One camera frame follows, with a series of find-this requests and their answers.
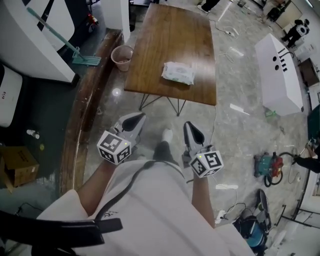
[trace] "mop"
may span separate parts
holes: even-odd
[[[57,31],[55,31],[49,24],[47,24],[33,9],[30,7],[27,8],[27,11],[36,17],[52,34],[54,34],[57,38],[59,38],[67,47],[69,47],[73,51],[72,55],[72,63],[87,65],[87,66],[98,66],[101,58],[95,56],[83,56],[80,53],[80,48],[75,48],[71,43],[69,43],[66,39],[63,38]]]

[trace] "table leg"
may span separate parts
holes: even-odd
[[[162,96],[159,96],[158,98],[150,101],[148,104],[144,105],[148,99],[148,97],[150,96],[150,94],[148,94],[146,97],[146,94],[143,95],[142,97],[142,100],[141,100],[141,104],[140,104],[140,107],[139,107],[139,110],[141,111],[143,108],[145,108],[146,106],[150,105],[151,103],[154,103],[156,100],[162,98]]]
[[[170,102],[170,104],[171,104],[171,106],[173,107],[174,111],[176,112],[176,116],[179,117],[180,114],[181,114],[182,109],[183,109],[184,106],[185,106],[186,100],[184,101],[184,103],[182,104],[182,107],[181,107],[181,109],[180,109],[180,108],[179,108],[179,99],[177,99],[177,100],[178,100],[178,111],[177,111],[176,108],[175,108],[175,106],[172,104],[171,100],[170,100],[168,97],[166,97],[166,98],[168,99],[168,101]]]

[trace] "white shirt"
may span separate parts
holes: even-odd
[[[75,190],[50,205],[42,220],[94,219],[99,210],[131,181],[145,160],[119,165],[92,216]],[[105,244],[75,248],[78,255],[95,256],[253,256],[233,225],[213,229],[193,207],[181,172],[164,163],[143,170],[130,191],[102,218],[120,218],[123,229],[103,234]]]

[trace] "wooden table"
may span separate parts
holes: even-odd
[[[192,66],[194,84],[161,77],[166,62]],[[167,97],[179,116],[186,101],[217,104],[215,67],[209,19],[189,10],[152,3],[134,47],[124,90],[144,94],[140,110]],[[159,97],[144,105],[149,95]],[[178,99],[178,110],[169,98]],[[184,100],[181,109],[179,99]]]

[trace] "person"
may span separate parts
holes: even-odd
[[[144,169],[130,190],[104,212],[102,220],[120,218],[123,229],[102,234],[105,244],[74,248],[77,255],[254,255],[232,224],[215,227],[207,177],[194,176],[190,201],[186,180],[170,152],[172,139],[172,130],[165,129],[153,155],[161,162]],[[115,166],[104,160],[78,191],[69,190],[38,219],[94,219],[147,162]]]
[[[305,35],[307,35],[309,33],[309,31],[310,31],[310,29],[308,27],[310,22],[309,22],[308,19],[305,19],[304,22],[302,20],[300,20],[300,19],[296,19],[294,21],[294,24],[295,25],[289,30],[289,32],[284,37],[281,38],[281,40],[284,41],[284,42],[288,41],[291,38],[289,43],[288,43],[288,48],[291,48],[295,44],[295,42],[302,37],[297,31],[297,27],[298,26],[304,26],[305,27],[305,29],[306,29]]]
[[[317,134],[316,138],[318,144],[320,145],[320,131]],[[301,156],[295,156],[294,162],[298,165],[307,168],[308,170],[313,171],[316,174],[320,173],[320,146],[318,146],[314,151],[311,146],[307,143],[305,148],[309,152],[310,157],[303,158]]]
[[[199,10],[203,11],[204,13],[209,13],[213,7],[219,3],[220,0],[206,0],[205,4],[201,6],[201,2],[198,3],[197,7]]]

